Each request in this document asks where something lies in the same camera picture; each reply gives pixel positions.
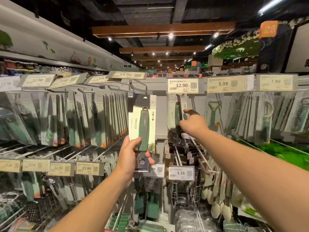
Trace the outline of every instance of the barcode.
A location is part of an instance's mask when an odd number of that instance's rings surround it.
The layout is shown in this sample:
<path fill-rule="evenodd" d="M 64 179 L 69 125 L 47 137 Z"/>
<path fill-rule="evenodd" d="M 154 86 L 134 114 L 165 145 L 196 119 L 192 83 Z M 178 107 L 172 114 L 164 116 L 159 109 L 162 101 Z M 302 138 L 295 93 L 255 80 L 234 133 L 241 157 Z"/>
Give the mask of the barcode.
<path fill-rule="evenodd" d="M 191 82 L 191 89 L 196 89 L 196 88 L 197 88 L 197 83 Z"/>
<path fill-rule="evenodd" d="M 237 80 L 231 81 L 231 86 L 232 87 L 237 87 L 237 85 L 238 85 L 238 81 Z"/>
<path fill-rule="evenodd" d="M 292 82 L 292 78 L 285 79 L 283 82 L 284 82 L 284 85 L 290 85 Z"/>

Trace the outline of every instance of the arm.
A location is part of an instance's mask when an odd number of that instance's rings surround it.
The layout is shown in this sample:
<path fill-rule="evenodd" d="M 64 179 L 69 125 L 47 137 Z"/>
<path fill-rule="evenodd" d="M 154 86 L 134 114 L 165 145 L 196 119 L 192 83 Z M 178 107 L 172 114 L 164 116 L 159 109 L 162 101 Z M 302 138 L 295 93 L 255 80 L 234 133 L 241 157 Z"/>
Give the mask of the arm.
<path fill-rule="evenodd" d="M 308 230 L 308 171 L 210 131 L 204 117 L 193 110 L 185 112 L 190 117 L 179 122 L 183 131 L 206 148 L 274 229 Z"/>
<path fill-rule="evenodd" d="M 129 141 L 129 136 L 127 136 L 123 141 L 118 162 L 112 174 L 50 232 L 102 232 L 120 194 L 131 184 L 136 162 L 133 150 L 140 142 L 141 138 Z M 154 164 L 149 152 L 146 155 L 149 163 Z"/>

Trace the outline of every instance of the hand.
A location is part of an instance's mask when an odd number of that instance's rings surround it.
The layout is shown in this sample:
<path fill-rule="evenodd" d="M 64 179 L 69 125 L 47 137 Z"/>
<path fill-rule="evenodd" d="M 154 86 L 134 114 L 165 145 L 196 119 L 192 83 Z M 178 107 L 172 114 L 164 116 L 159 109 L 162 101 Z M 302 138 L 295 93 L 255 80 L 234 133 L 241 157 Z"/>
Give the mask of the hand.
<path fill-rule="evenodd" d="M 141 138 L 130 141 L 129 136 L 126 136 L 120 148 L 115 171 L 120 173 L 121 177 L 124 178 L 127 187 L 131 184 L 135 170 L 137 153 L 134 152 L 134 149 L 140 142 Z M 146 152 L 146 156 L 150 164 L 155 164 L 155 161 L 150 157 L 149 151 Z"/>
<path fill-rule="evenodd" d="M 208 130 L 208 126 L 204 117 L 192 109 L 184 109 L 184 113 L 190 115 L 188 120 L 181 120 L 178 125 L 182 130 L 195 139 L 201 133 L 202 130 Z"/>

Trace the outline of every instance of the shelf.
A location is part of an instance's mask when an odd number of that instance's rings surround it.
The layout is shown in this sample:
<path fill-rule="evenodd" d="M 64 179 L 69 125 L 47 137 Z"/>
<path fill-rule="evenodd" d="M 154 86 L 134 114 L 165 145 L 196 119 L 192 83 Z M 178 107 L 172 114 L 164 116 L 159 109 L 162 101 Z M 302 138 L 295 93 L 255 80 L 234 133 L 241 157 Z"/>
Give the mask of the shelf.
<path fill-rule="evenodd" d="M 21 61 L 28 61 L 28 62 L 35 62 L 35 63 L 42 63 L 42 64 L 50 64 L 54 66 L 60 66 L 60 67 L 74 67 L 74 68 L 83 68 L 83 69 L 89 69 L 93 71 L 109 71 L 107 69 L 103 68 L 97 68 L 97 67 L 89 67 L 79 64 L 73 64 L 73 63 L 66 63 L 46 58 L 39 58 L 39 57 L 33 57 L 25 54 L 16 54 L 6 51 L 0 51 L 0 58 L 9 58 L 14 60 L 21 60 Z"/>

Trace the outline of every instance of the black ceiling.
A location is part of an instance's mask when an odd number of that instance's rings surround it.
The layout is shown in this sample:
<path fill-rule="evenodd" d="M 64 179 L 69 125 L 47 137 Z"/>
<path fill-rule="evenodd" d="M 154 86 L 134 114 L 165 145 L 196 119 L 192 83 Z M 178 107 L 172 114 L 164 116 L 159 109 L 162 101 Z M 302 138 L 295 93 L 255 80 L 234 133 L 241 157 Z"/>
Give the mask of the black ceiling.
<path fill-rule="evenodd" d="M 259 28 L 265 20 L 291 20 L 309 15 L 309 0 L 284 0 L 264 15 L 258 14 L 271 0 L 11 0 L 60 27 L 130 61 L 131 55 L 119 53 L 120 47 L 153 45 L 215 46 Z M 148 7 L 173 7 L 149 9 Z M 91 27 L 110 25 L 155 25 L 235 21 L 236 28 L 229 35 L 213 39 L 210 35 L 166 38 L 129 38 L 109 42 L 92 35 Z M 204 61 L 211 49 L 196 54 Z"/>

